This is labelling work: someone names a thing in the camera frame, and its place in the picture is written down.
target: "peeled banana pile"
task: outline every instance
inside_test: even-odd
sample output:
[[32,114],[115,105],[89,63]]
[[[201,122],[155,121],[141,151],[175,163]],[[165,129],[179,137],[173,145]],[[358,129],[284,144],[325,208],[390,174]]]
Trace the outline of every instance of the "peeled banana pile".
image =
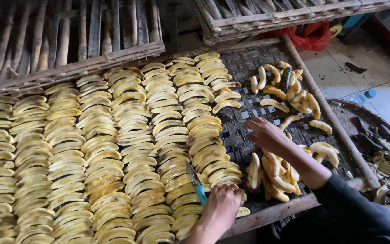
[[189,236],[202,206],[186,162],[206,192],[242,183],[211,114],[240,108],[227,72],[206,53],[1,96],[0,243]]

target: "person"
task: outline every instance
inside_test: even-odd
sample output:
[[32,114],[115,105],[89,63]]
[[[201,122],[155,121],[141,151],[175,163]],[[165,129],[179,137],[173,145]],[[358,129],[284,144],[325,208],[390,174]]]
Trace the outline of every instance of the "person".
[[[390,209],[361,196],[267,120],[253,117],[244,129],[253,130],[248,140],[289,162],[324,208],[291,220],[275,243],[390,243]],[[242,197],[236,185],[214,187],[186,244],[215,243],[234,223]]]

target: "hand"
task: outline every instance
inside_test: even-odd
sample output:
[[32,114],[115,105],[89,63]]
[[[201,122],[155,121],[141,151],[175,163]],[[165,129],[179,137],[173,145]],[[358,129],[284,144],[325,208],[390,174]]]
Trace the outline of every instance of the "hand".
[[288,139],[278,126],[271,124],[267,120],[254,116],[243,125],[244,129],[253,130],[252,134],[247,134],[246,138],[259,147],[284,158],[290,150],[297,150],[296,145]]
[[215,186],[186,244],[215,243],[231,227],[244,191],[237,185]]

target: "woven bamboo tray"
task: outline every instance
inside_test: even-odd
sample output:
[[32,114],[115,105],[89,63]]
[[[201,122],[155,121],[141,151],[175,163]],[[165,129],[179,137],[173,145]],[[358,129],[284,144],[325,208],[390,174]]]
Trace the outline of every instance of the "woven bamboo tray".
[[[225,64],[225,67],[229,70],[229,73],[233,76],[234,80],[242,83],[242,86],[236,89],[242,96],[242,107],[240,109],[225,108],[216,114],[216,116],[222,121],[224,129],[220,134],[220,138],[227,148],[227,153],[230,155],[231,160],[239,164],[241,171],[244,172],[244,177],[242,179],[244,183],[241,187],[246,190],[248,196],[248,200],[245,202],[244,206],[251,209],[251,214],[236,219],[234,225],[223,237],[237,235],[319,205],[314,194],[301,183],[299,186],[302,188],[302,195],[290,195],[290,201],[284,203],[277,200],[265,202],[262,191],[256,193],[247,191],[245,184],[245,169],[249,164],[251,153],[260,153],[260,149],[252,142],[246,140],[244,135],[247,131],[241,129],[242,124],[247,116],[252,115],[258,115],[273,123],[278,119],[282,120],[288,116],[281,111],[274,111],[267,106],[260,106],[257,100],[262,99],[262,95],[254,95],[252,92],[247,92],[251,90],[249,77],[257,73],[257,67],[261,64],[276,64],[282,60],[290,63],[296,69],[304,69],[302,87],[314,95],[322,110],[322,120],[333,127],[334,134],[328,135],[318,129],[307,127],[307,121],[311,120],[311,117],[310,115],[303,116],[298,123],[294,123],[286,129],[286,131],[292,134],[293,141],[297,144],[306,145],[311,145],[316,141],[328,142],[340,151],[340,167],[338,170],[334,170],[328,162],[324,162],[324,165],[328,166],[335,174],[340,175],[344,180],[348,180],[349,184],[358,190],[367,187],[378,187],[378,182],[374,180],[374,175],[372,175],[371,170],[368,168],[359,152],[357,152],[354,144],[350,141],[338,119],[327,105],[326,100],[322,97],[321,92],[315,85],[309,71],[303,64],[287,36],[283,36],[281,39],[274,38],[231,46],[205,48],[171,56],[160,56],[148,59],[142,58],[129,63],[118,64],[118,66],[141,67],[152,62],[168,63],[171,59],[179,56],[194,57],[207,52],[220,53],[222,63]],[[297,114],[294,109],[292,109],[290,113]]]
[[155,0],[0,1],[0,95],[159,55]]
[[194,0],[204,42],[216,42],[390,8],[390,0]]

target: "bamboo drying rack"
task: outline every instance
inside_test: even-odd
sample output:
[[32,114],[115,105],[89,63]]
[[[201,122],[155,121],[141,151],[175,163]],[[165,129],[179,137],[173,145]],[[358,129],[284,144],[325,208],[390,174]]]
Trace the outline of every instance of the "bamboo drying rack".
[[156,0],[0,1],[0,95],[164,51]]
[[214,45],[290,26],[390,8],[390,0],[193,0]]

